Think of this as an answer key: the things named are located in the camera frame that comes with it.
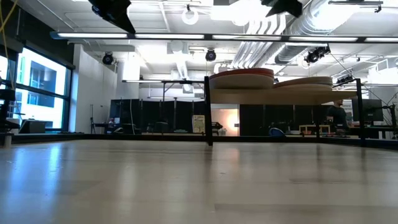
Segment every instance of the black metal pole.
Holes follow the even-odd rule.
[[[317,142],[320,142],[319,105],[313,106],[313,113],[315,117],[315,131],[317,132]]]
[[[390,106],[390,112],[391,112],[391,123],[392,123],[392,128],[397,127],[397,118],[396,118],[396,106],[395,105],[391,105]]]
[[[164,119],[164,96],[166,94],[166,83],[163,82],[163,103],[162,103],[162,119]]]
[[[177,97],[174,98],[174,119],[173,119],[173,131],[176,129],[176,124],[177,123]]]
[[[213,132],[211,130],[211,101],[209,77],[205,77],[205,131],[207,144],[209,146],[212,146]]]
[[[361,135],[361,147],[365,147],[366,140],[365,140],[365,123],[364,123],[363,104],[362,104],[362,84],[360,78],[356,78],[355,81],[356,81],[356,97],[358,99],[359,134]]]

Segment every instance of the white ceiling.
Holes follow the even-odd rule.
[[[398,8],[393,8],[395,0],[389,1],[389,7],[383,9],[380,13],[373,13],[373,8],[362,9],[360,12],[353,14],[347,22],[337,28],[333,35],[398,35]],[[212,2],[202,1],[204,6],[196,7],[200,12],[199,21],[195,25],[186,25],[181,20],[182,9],[184,6],[164,6],[166,20],[169,24],[171,32],[176,33],[243,33],[244,27],[234,25],[231,21],[213,21],[210,19]],[[72,0],[19,0],[18,5],[37,17],[41,21],[55,30],[71,32],[123,32],[123,30],[113,26],[112,24],[102,20],[92,13],[91,4],[88,2],[74,2]],[[150,4],[133,4],[129,10],[130,19],[138,32],[168,32],[166,22],[160,11],[160,6]],[[140,52],[147,49],[146,46],[152,46],[156,49],[152,54],[165,54],[166,41],[137,41],[137,40],[99,40],[91,42],[91,45],[134,45]],[[189,45],[203,46],[204,48],[213,47],[227,51],[230,56],[237,52],[239,42],[188,42]],[[366,45],[366,44],[331,44],[331,51],[334,55],[338,55],[338,59],[342,61],[346,68],[353,67],[364,61],[369,60],[377,55],[398,55],[398,45]],[[98,55],[102,52],[96,52],[92,55]],[[125,53],[115,53],[116,57],[125,57]],[[362,58],[360,62],[356,62],[355,55],[368,55]],[[191,60],[187,62],[188,69],[209,70],[213,71],[215,63],[206,63],[205,60]],[[171,69],[175,69],[175,64],[149,62],[148,69],[144,69],[144,73],[170,73]],[[299,66],[288,66],[283,72],[292,76],[307,75],[334,75],[344,70],[344,68],[335,62],[335,59],[327,57],[322,59],[320,63],[311,67],[309,71]]]

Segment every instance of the wall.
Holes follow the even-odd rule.
[[[95,123],[107,121],[111,100],[116,97],[117,75],[88,55],[81,45],[75,46],[73,63],[76,69],[72,74],[69,130],[90,133],[90,105]]]
[[[127,62],[119,62],[117,66],[118,80],[115,99],[138,99],[139,98],[139,84],[138,83],[123,83],[125,78]]]

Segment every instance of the ceiling light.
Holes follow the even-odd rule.
[[[368,37],[365,42],[398,42],[398,37]]]
[[[289,37],[291,41],[322,41],[322,42],[356,42],[357,37]]]
[[[107,33],[58,33],[62,38],[99,38],[99,39],[125,39],[127,34],[107,34]]]
[[[162,83],[160,80],[123,80],[123,82],[129,83]]]
[[[137,39],[204,39],[202,34],[136,34]]]
[[[187,17],[187,13],[188,12],[193,12],[193,16],[191,17],[191,18],[188,18]],[[198,22],[198,20],[199,20],[199,13],[198,13],[198,11],[196,10],[196,9],[190,9],[189,8],[189,4],[187,5],[187,8],[186,9],[184,9],[184,11],[182,12],[182,15],[181,15],[181,19],[182,19],[182,21],[185,23],[185,24],[187,24],[187,25],[194,25],[194,24],[196,24],[197,22]]]
[[[216,40],[262,40],[276,41],[280,40],[279,36],[263,36],[263,35],[213,35]]]
[[[300,42],[287,42],[286,46],[304,46],[304,47],[326,47],[328,44],[324,43],[300,43]]]
[[[163,96],[148,96],[148,99],[163,99]],[[174,99],[174,97],[165,96],[165,99]]]

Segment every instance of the fluorescent light fixture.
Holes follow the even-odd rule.
[[[174,99],[174,97],[168,97],[168,96],[165,96],[164,98],[167,100]],[[163,97],[162,96],[148,96],[148,99],[163,99]]]
[[[216,40],[263,40],[275,41],[280,40],[278,36],[261,36],[261,35],[213,35]]]
[[[308,46],[308,47],[326,47],[328,44],[324,43],[300,43],[300,42],[287,42],[286,46]]]
[[[160,80],[123,80],[129,83],[162,83]]]
[[[137,39],[204,39],[203,34],[136,34]]]
[[[165,99],[180,99],[180,100],[202,100],[203,98],[200,97],[170,97],[170,96],[165,96]],[[148,96],[148,99],[163,99],[163,96]]]
[[[289,37],[289,40],[292,41],[334,41],[334,42],[356,42],[358,40],[357,37]]]
[[[398,37],[368,37],[365,42],[398,42]]]
[[[127,34],[107,34],[107,33],[58,33],[59,37],[64,38],[115,38],[125,39]]]

